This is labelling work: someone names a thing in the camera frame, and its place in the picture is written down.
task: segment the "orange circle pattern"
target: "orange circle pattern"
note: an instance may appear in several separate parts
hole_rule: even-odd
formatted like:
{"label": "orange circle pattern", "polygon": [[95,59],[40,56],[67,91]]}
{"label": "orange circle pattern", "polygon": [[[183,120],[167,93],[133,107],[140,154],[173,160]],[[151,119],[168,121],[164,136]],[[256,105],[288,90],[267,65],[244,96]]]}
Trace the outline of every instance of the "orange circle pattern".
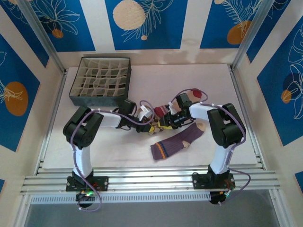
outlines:
{"label": "orange circle pattern", "polygon": [[56,37],[57,39],[63,38],[63,32],[60,31],[59,29],[54,29],[54,30],[52,31],[52,34],[53,34],[53,36]]}
{"label": "orange circle pattern", "polygon": [[232,45],[238,45],[242,43],[244,36],[246,35],[246,32],[248,28],[250,27],[251,21],[246,20],[241,22],[241,24],[237,24],[234,27],[229,30],[228,35],[227,35],[227,41],[229,44]]}
{"label": "orange circle pattern", "polygon": [[6,89],[14,93],[22,92],[22,94],[19,96],[22,100],[12,96],[4,100],[7,110],[12,115],[18,117],[22,116],[26,112],[28,105],[28,94],[26,88],[19,82],[10,82],[7,84]]}
{"label": "orange circle pattern", "polygon": [[281,95],[282,101],[287,104],[292,100],[292,93],[289,90],[285,90]]}

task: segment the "sock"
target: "sock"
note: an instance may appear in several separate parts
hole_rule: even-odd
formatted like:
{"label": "sock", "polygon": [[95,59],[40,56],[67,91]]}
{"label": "sock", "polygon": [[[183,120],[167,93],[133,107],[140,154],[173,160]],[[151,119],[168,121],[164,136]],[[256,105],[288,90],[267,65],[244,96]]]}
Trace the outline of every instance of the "sock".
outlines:
{"label": "sock", "polygon": [[154,160],[166,159],[178,151],[187,147],[194,140],[198,139],[205,131],[205,125],[202,123],[193,123],[182,132],[174,135],[168,139],[159,141],[151,145],[151,153]]}
{"label": "sock", "polygon": [[199,99],[202,97],[201,91],[198,91],[198,90],[191,90],[191,91],[193,92],[194,97],[199,98]]}
{"label": "sock", "polygon": [[159,118],[163,117],[165,114],[169,112],[169,110],[164,105],[158,106],[154,110],[155,110],[155,114]]}

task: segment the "storage organizer box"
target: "storage organizer box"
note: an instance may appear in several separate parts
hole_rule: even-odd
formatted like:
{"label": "storage organizer box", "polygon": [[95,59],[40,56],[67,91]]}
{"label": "storage organizer box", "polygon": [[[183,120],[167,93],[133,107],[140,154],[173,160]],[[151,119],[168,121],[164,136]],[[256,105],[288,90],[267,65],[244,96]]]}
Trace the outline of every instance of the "storage organizer box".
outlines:
{"label": "storage organizer box", "polygon": [[129,58],[82,57],[69,97],[74,105],[120,106],[128,97]]}

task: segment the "small red item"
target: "small red item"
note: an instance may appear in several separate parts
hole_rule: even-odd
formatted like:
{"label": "small red item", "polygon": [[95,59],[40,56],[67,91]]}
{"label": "small red item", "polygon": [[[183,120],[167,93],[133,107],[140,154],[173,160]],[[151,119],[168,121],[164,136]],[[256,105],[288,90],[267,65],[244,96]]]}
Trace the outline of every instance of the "small red item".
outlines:
{"label": "small red item", "polygon": [[164,105],[156,107],[154,109],[154,111],[155,111],[155,114],[160,118],[169,112],[168,109],[166,109],[166,107]]}
{"label": "small red item", "polygon": [[192,90],[192,92],[193,92],[194,97],[197,97],[197,98],[201,98],[202,97],[201,91]]}

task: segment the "metal frame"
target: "metal frame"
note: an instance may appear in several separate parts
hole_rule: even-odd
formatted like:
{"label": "metal frame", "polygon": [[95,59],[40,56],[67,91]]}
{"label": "metal frame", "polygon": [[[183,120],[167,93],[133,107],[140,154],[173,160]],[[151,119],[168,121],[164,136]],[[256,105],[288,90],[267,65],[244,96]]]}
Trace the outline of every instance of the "metal frame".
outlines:
{"label": "metal frame", "polygon": [[248,134],[251,138],[252,146],[255,150],[255,153],[259,155],[264,170],[267,170],[267,165],[266,165],[266,162],[264,160],[263,154],[261,152],[261,148],[260,148],[260,144],[258,142],[257,135],[255,134],[255,132],[252,128],[251,118],[249,116],[249,112],[246,109],[247,104],[244,101],[243,96],[242,96],[243,91],[242,91],[241,86],[240,86],[241,83],[240,83],[239,79],[237,79],[238,77],[235,75],[236,72],[232,70],[231,66],[229,67],[229,69],[230,69],[230,75],[231,75],[231,78],[232,78],[233,86],[235,88],[236,95],[237,95],[238,100],[239,100],[240,108],[241,108],[242,113],[243,113],[244,121],[245,121],[246,128],[247,128],[247,132],[248,132]]}
{"label": "metal frame", "polygon": [[232,70],[235,70],[242,58],[245,56],[248,48],[250,47],[253,39],[255,38],[258,30],[260,29],[264,19],[266,18],[270,8],[274,4],[275,0],[265,0],[261,3],[260,8],[256,12],[254,19],[248,29],[246,35],[244,36],[242,43],[238,49],[237,55],[232,62]]}
{"label": "metal frame", "polygon": [[55,122],[55,118],[56,118],[56,115],[57,115],[60,99],[61,99],[63,88],[64,88],[64,85],[65,85],[67,73],[68,73],[68,70],[66,70],[63,73],[63,76],[61,78],[60,86],[59,86],[58,91],[57,91],[56,101],[55,101],[54,106],[53,106],[52,116],[50,118],[50,122],[49,122],[49,125],[48,125],[48,128],[47,128],[47,131],[46,131],[46,136],[44,137],[42,145],[41,145],[41,149],[40,149],[40,152],[39,152],[38,160],[36,162],[36,166],[35,166],[33,175],[37,174],[40,162],[45,157],[46,149],[47,149],[49,139],[50,139],[51,134],[52,134],[53,124]]}
{"label": "metal frame", "polygon": [[[246,103],[241,94],[241,84],[234,70],[239,65],[243,56],[245,56],[252,40],[254,39],[258,29],[264,21],[270,7],[275,0],[263,1],[253,23],[250,26],[239,51],[230,67],[231,78],[235,87],[235,91],[241,106],[244,120],[247,126],[248,134],[251,137],[258,164],[256,165],[238,165],[233,168],[241,169],[251,174],[252,181],[247,190],[267,189],[270,192],[272,202],[281,226],[294,227],[293,217],[290,214],[283,192],[275,174],[275,171],[268,171],[264,161],[257,137],[253,131],[250,117],[246,109]],[[56,50],[51,43],[48,35],[42,27],[38,17],[34,13],[27,0],[17,0],[18,6],[25,18],[32,27],[35,35],[38,37],[46,52],[54,61],[59,70],[65,72],[65,68],[58,57]],[[27,212],[30,204],[37,203],[74,203],[74,192],[66,192],[66,177],[71,174],[71,169],[43,169],[43,159],[46,148],[49,143],[53,123],[58,110],[62,90],[65,84],[66,74],[63,74],[58,95],[54,104],[53,113],[50,124],[41,146],[39,159],[36,164],[33,176],[25,177],[23,187],[21,189],[20,206],[18,217],[14,221],[13,226],[23,226],[26,220]],[[191,175],[193,172],[205,174],[207,166],[183,166],[183,167],[153,167],[153,168],[95,168],[95,175],[110,176],[108,192],[103,192],[104,201],[108,202],[149,202],[155,201],[156,197],[160,201],[186,201],[186,200],[207,200],[207,195],[212,190],[194,190],[191,183]],[[247,177],[234,173],[234,178],[238,188],[241,188],[247,181]]]}
{"label": "metal frame", "polygon": [[41,45],[47,52],[48,56],[52,58],[54,64],[62,73],[65,72],[65,68],[56,52],[55,47],[53,46],[53,43],[48,37],[46,31],[44,30],[39,18],[37,17],[30,3],[27,0],[16,0],[16,1],[20,11],[24,15],[25,19],[29,23],[30,27],[34,31],[37,38],[39,39]]}

